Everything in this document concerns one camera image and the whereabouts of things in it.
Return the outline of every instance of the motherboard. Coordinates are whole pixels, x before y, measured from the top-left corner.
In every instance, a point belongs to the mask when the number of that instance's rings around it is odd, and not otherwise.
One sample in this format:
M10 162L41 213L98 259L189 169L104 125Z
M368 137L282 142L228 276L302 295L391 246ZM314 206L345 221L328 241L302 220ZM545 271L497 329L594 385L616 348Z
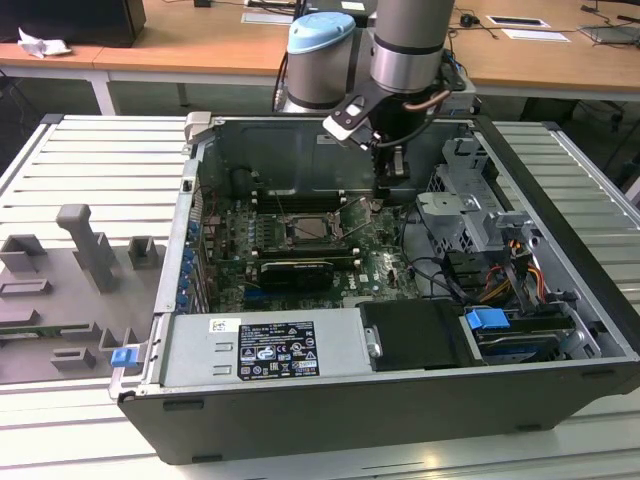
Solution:
M210 310L350 308L419 298L403 207L364 196L216 199L203 219Z

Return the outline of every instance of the power supply label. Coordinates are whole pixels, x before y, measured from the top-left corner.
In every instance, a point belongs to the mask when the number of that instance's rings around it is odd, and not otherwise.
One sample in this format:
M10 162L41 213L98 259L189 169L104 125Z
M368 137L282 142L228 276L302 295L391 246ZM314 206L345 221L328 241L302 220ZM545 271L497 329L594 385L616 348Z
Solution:
M238 346L241 380L320 375L313 322L240 325Z

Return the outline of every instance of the copper pipe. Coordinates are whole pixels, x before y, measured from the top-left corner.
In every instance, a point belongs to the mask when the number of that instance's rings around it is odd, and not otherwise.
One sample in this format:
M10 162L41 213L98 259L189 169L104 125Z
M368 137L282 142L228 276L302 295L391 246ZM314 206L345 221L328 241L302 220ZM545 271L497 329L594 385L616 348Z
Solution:
M415 104L405 103L403 107L408 112L424 112L444 102L449 97L449 95L451 95L451 90L443 90L442 92L433 95L426 102L415 103Z

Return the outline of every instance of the table leg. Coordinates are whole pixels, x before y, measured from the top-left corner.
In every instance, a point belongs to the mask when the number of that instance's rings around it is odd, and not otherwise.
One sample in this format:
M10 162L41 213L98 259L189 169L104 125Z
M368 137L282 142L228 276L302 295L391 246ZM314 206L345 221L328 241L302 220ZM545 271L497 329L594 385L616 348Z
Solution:
M187 96L187 86L184 83L177 83L178 87L178 101L180 102L181 107L188 107L191 105L189 102L189 97Z
M120 115L120 107L109 90L109 76L106 72L94 72L87 78L93 87L102 115Z

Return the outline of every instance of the wooden desk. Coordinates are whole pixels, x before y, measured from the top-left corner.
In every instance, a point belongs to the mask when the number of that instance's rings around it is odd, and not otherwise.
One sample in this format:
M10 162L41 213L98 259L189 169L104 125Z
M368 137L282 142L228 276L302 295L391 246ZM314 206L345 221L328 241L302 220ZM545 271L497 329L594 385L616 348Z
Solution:
M542 18L552 30L602 24L580 11L582 0L457 0L473 9L483 25L486 15ZM74 78L90 81L103 114L116 114L111 81L273 85L288 28L240 22L241 6L193 7L191 1L145 0L147 23L133 48L74 46L65 57L39 60L16 45L0 45L0 68L7 75ZM640 17L640 7L600 3L617 23L617 14ZM452 25L457 25L454 12ZM511 40L495 30L459 31L453 39L458 57L480 94L640 101L640 51L597 46L579 32L571 43ZM184 95L184 86L179 89Z
M289 27L241 23L245 9L145 0L147 24L134 48L104 48L96 68L275 76Z
M486 27L495 27L486 15L540 18L549 30L575 30L581 25L601 25L603 20L580 11L593 2L582 0L457 0L461 9L473 9ZM616 16L640 17L640 7L600 2L602 15L613 24ZM454 12L455 22L460 18ZM601 98L633 93L640 98L640 50L632 47L593 46L580 32L563 33L571 43L511 40L500 30L458 31L453 45L458 60L483 93L584 98L588 92Z

